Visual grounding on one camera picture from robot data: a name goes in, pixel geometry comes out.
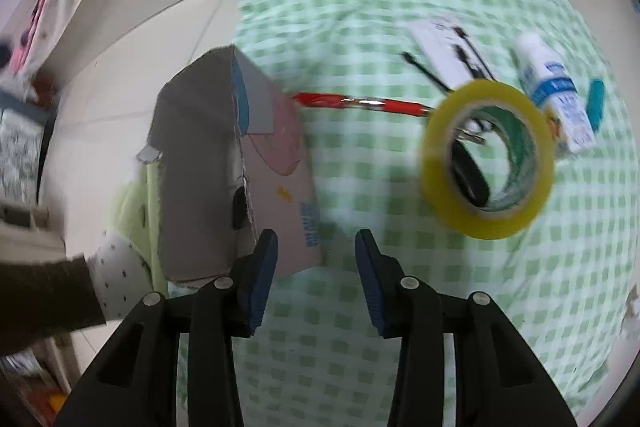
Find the yellow tape roll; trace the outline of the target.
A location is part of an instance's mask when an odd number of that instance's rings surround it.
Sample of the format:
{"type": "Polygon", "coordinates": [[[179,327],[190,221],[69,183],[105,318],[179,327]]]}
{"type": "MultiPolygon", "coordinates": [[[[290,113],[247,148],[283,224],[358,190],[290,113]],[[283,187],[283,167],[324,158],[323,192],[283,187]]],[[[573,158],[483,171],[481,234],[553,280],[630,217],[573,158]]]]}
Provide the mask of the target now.
{"type": "Polygon", "coordinates": [[[420,185],[437,218],[473,239],[506,239],[528,227],[547,204],[555,145],[544,114],[518,89],[475,80],[444,98],[427,117],[420,145],[420,185]],[[472,206],[450,172],[460,141],[490,188],[472,206]]]}

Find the light green slipper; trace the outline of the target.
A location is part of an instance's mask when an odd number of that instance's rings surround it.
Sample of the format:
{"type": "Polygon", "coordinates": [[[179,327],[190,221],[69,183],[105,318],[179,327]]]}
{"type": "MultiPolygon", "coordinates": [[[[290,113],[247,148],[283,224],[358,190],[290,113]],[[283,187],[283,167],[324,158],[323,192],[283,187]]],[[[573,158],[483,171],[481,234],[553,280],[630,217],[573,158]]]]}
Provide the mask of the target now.
{"type": "Polygon", "coordinates": [[[160,201],[144,176],[122,184],[101,243],[86,258],[99,307],[107,321],[121,320],[146,295],[167,294],[160,267],[160,201]]]}

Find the dark sock foot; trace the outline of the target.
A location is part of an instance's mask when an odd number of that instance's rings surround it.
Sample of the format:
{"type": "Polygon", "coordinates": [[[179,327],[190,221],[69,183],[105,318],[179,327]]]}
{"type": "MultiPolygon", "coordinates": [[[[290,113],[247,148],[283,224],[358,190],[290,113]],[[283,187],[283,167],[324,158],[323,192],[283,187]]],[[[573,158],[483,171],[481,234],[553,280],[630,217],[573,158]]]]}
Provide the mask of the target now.
{"type": "Polygon", "coordinates": [[[83,257],[33,265],[2,263],[0,291],[2,355],[105,323],[83,257]]]}

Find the crumpled white paper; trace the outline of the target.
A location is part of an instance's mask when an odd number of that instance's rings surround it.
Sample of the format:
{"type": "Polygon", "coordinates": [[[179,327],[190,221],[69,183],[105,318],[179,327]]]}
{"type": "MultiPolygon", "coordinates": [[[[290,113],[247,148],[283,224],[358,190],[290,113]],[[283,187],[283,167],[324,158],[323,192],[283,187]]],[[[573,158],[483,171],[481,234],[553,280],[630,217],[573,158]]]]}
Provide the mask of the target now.
{"type": "Polygon", "coordinates": [[[626,299],[622,335],[633,340],[640,338],[640,297],[637,285],[631,287],[626,299]]]}

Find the black key fob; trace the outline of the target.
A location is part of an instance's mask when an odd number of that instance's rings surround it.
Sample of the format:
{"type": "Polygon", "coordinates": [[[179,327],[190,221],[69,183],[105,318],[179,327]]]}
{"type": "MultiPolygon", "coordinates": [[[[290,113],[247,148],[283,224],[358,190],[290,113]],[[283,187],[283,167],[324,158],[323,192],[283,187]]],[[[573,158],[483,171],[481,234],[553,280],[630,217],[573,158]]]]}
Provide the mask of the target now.
{"type": "Polygon", "coordinates": [[[462,196],[474,207],[487,205],[490,188],[484,174],[460,141],[451,144],[450,172],[462,196]]]}

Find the cardboard box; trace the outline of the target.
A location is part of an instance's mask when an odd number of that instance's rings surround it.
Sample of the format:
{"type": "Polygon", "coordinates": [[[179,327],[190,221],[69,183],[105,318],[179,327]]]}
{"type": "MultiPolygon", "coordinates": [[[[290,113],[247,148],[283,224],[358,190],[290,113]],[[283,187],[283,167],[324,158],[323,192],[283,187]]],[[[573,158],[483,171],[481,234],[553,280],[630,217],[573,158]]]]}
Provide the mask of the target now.
{"type": "Polygon", "coordinates": [[[265,229],[277,279],[321,261],[319,206],[299,111],[236,46],[212,49],[157,95],[148,143],[160,152],[166,279],[226,274],[265,229]]]}

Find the green checkered cloth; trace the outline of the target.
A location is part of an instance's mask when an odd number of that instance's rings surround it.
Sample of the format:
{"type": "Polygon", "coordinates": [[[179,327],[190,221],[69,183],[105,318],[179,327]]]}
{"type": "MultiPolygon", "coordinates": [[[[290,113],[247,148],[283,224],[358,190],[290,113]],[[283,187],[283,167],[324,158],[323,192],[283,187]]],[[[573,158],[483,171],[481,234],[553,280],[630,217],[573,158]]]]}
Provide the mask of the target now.
{"type": "Polygon", "coordinates": [[[418,48],[410,20],[444,16],[468,33],[501,81],[517,86],[515,38],[541,35],[579,91],[605,83],[591,150],[558,162],[544,211],[507,239],[479,241],[442,225],[418,184],[422,124],[366,110],[306,109],[319,202],[318,267],[270,291],[262,326],[236,340],[250,426],[382,426],[399,345],[378,337],[354,256],[357,231],[438,291],[486,291],[510,317],[573,412],[604,380],[620,333],[639,232],[639,161],[610,66],[567,0],[242,0],[234,41],[288,92],[442,97],[402,58],[418,48]]]}

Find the white blue bottle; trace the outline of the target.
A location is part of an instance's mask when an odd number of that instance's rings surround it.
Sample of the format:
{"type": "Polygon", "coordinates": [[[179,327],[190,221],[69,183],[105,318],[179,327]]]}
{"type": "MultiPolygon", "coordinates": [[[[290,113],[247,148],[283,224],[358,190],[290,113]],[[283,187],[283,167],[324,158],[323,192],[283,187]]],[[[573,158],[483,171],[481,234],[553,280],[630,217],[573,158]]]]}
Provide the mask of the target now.
{"type": "Polygon", "coordinates": [[[523,32],[514,41],[521,85],[529,100],[546,117],[558,156],[576,155],[596,145],[585,103],[561,55],[536,32],[523,32]]]}

